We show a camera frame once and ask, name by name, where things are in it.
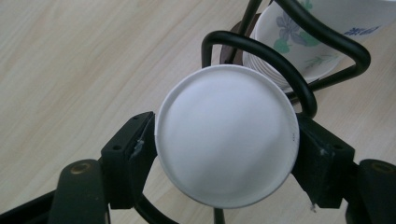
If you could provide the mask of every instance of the wooden table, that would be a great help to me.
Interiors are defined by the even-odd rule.
[[[1,1],[0,213],[55,189],[67,164],[98,159],[133,115],[158,112],[166,93],[200,69],[205,35],[231,29],[247,3]],[[356,148],[356,162],[396,163],[395,35],[396,23],[364,43],[373,62],[363,76],[317,92],[316,121]],[[180,223],[212,221],[212,208],[176,189],[158,160],[145,194]],[[346,223],[345,210],[343,203],[312,211],[291,175],[269,198],[225,216],[227,223]],[[111,218],[146,223],[135,210]]]

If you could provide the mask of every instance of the black plastic arm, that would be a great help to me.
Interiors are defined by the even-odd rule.
[[[396,166],[353,162],[355,149],[310,118],[298,117],[300,148],[292,174],[312,204],[339,208],[348,202],[348,224],[396,223]]]
[[[76,161],[66,166],[49,212],[48,224],[108,224],[102,169],[98,161]]]
[[[263,43],[227,31],[215,31],[208,34],[202,43],[202,67],[208,67],[212,61],[214,45],[227,45],[249,52],[271,64],[290,84],[301,102],[303,114],[313,118],[318,111],[314,93],[309,90],[304,78],[297,69],[275,50]]]

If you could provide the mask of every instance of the black wire holder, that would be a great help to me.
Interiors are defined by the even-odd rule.
[[[248,27],[251,25],[251,22],[253,21],[253,18],[256,15],[256,12],[261,4],[262,0],[250,0],[248,5],[247,5],[247,10],[245,12],[243,20],[240,22],[239,29],[237,33],[241,36],[244,36],[247,34]],[[330,27],[326,26],[323,24],[321,21],[319,21],[317,18],[312,16],[308,11],[306,11],[298,1],[296,0],[275,0],[282,8],[283,10],[298,24],[300,25],[301,28],[306,30],[309,34],[311,34],[314,38],[319,40],[320,42],[324,43],[325,45],[337,49],[338,51],[344,53],[346,56],[351,58],[355,64],[337,72],[332,75],[329,75],[323,79],[314,81],[312,83],[308,84],[308,87],[311,91],[318,91],[327,87],[330,87],[332,85],[335,85],[337,83],[349,80],[353,77],[357,77],[364,73],[367,68],[370,66],[371,62],[371,57],[369,51],[360,45],[359,43],[349,39],[348,37],[341,35],[337,32],[335,32],[333,29]],[[228,37],[224,35],[223,39],[221,39],[219,42],[223,43],[225,45],[230,44],[227,43],[227,38],[237,38],[234,36]],[[244,43],[244,49],[249,48],[253,41],[252,39],[248,38],[249,40],[245,41]],[[233,46],[232,47],[232,52],[226,57],[225,62],[226,63],[233,63],[234,57],[236,50],[239,49],[238,46]],[[210,58],[208,53],[203,52],[203,60],[204,58]],[[286,74],[282,73],[280,70],[278,72],[282,75],[285,76]],[[297,91],[289,92],[287,93],[287,96],[291,101],[295,101],[297,98],[300,99],[301,97],[298,96]]]

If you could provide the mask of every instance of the white paper cup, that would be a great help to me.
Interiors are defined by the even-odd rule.
[[[217,208],[256,203],[289,175],[299,146],[294,110],[269,78],[238,65],[199,70],[166,96],[155,141],[169,179]]]
[[[395,0],[303,0],[299,1],[312,15],[336,32],[362,42],[396,20]],[[260,15],[250,36],[281,53],[307,82],[328,75],[344,58],[335,49],[317,41],[300,28],[273,2]],[[243,64],[255,62],[253,69],[278,80],[283,77],[268,63],[244,52]]]

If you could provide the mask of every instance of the black plastic bracket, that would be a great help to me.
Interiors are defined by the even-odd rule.
[[[292,174],[321,208],[339,208],[355,149],[312,119],[298,116],[300,148]]]
[[[134,116],[102,149],[100,161],[111,209],[130,209],[141,199],[157,156],[154,124],[153,112]]]
[[[367,211],[371,223],[396,223],[396,166],[385,161],[361,161],[356,180],[361,200],[348,201],[349,206]]]

